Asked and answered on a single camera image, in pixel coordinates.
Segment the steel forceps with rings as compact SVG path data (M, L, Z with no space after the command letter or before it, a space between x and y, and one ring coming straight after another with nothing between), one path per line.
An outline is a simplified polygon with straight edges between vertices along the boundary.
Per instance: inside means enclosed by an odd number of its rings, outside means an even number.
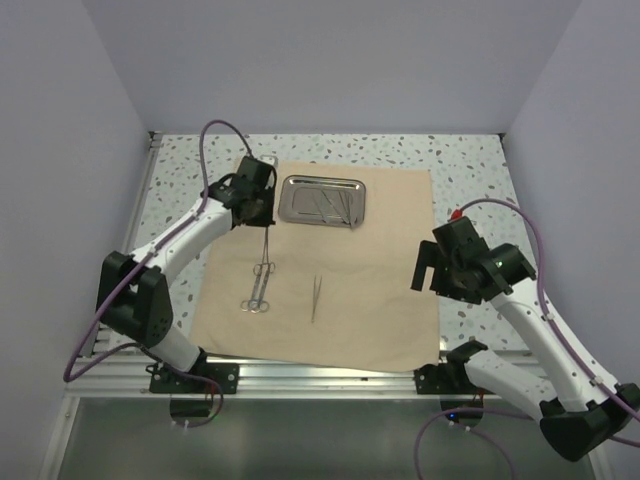
M263 274L264 271L267 271L268 273L273 273L275 269L276 269L276 265L270 259L269 228L266 227L264 229L261 258L260 258L260 261L254 265L253 274L256 276L260 276Z

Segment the steel tweezers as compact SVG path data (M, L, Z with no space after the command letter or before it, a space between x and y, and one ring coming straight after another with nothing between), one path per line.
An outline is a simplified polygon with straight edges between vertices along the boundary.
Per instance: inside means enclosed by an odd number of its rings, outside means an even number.
M316 312L319 302L319 297L322 288L323 277L321 275L316 275L314 277L313 282L313 291L312 291L312 310L311 310L311 322L315 322Z

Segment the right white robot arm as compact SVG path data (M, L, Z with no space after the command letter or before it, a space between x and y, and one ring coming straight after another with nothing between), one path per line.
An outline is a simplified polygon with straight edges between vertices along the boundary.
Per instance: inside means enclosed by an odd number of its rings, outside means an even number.
M462 216L420 243L411 282L451 300L489 303L515 329L542 368L536 376L469 340L440 365L414 372L417 392L479 388L527 414L564 459L578 461L612 439L639 411L639 388L622 383L584 347L538 289L534 267L518 247L487 245Z

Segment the steel surgical scissors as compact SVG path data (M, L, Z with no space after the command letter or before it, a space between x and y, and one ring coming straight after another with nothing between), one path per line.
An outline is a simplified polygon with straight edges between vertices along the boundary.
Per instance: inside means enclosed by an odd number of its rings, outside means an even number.
M262 280L262 284L259 289L258 297L253 303L253 307L251 311L253 313L264 313L269 310L269 303L265 300L265 294L268 286L268 281L270 277L270 271L267 270L264 274L264 278Z
M259 313L260 301L258 300L259 288L261 282L261 274L255 275L255 281L251 291L251 295L247 300L243 300L240 304L240 308L244 312Z

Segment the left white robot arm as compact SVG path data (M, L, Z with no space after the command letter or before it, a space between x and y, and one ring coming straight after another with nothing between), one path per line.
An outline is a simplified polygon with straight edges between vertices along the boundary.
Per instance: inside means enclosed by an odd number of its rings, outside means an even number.
M158 238L131 253L109 254L102 265L99 322L173 367L185 392L208 379L202 349L173 325L169 287L202 250L234 228L274 223L278 159L244 156L237 169L205 184L195 204Z

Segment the beige cloth wrap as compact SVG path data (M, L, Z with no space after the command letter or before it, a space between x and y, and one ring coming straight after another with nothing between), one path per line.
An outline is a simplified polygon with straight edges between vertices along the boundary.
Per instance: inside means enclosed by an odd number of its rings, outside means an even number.
M438 300L410 288L419 244L435 225L426 170L283 162L278 176L359 180L364 222L354 230L278 221L269 228L264 313L240 308L253 288L264 229L237 227L209 252L189 337L208 352L302 364L405 372L440 351ZM323 277L311 322L316 275Z

